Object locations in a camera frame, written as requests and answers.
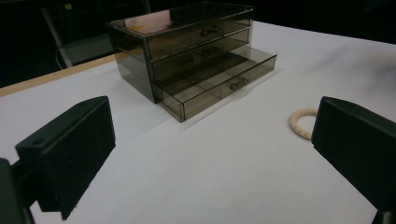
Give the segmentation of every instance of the beige rope ring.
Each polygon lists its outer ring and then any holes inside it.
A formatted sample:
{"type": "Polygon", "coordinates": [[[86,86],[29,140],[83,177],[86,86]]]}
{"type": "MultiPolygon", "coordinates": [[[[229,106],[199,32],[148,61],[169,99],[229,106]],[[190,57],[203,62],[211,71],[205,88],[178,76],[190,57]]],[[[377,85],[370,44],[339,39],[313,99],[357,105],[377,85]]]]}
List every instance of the beige rope ring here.
{"type": "Polygon", "coordinates": [[[300,135],[302,138],[311,140],[312,133],[301,128],[297,122],[301,117],[316,116],[317,114],[318,114],[318,110],[315,108],[299,109],[291,114],[289,118],[289,126],[295,133],[300,135]]]}

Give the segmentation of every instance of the transparent plastic drawer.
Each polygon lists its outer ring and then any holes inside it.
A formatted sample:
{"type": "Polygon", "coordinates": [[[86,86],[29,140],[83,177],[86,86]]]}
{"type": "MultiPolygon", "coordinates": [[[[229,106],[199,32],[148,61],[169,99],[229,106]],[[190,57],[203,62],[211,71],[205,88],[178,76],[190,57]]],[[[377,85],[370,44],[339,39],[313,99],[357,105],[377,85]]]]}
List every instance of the transparent plastic drawer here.
{"type": "Polygon", "coordinates": [[[246,29],[201,47],[187,50],[175,57],[153,63],[152,71],[155,79],[160,80],[178,73],[183,73],[195,66],[206,63],[225,52],[245,46],[248,44],[249,35],[250,30],[246,29]]]}
{"type": "Polygon", "coordinates": [[[222,38],[251,26],[253,7],[200,3],[106,24],[113,49],[142,62],[222,38]]]}
{"type": "Polygon", "coordinates": [[[268,74],[275,62],[276,55],[244,46],[183,76],[154,82],[154,94],[162,107],[181,122],[268,74]]]}

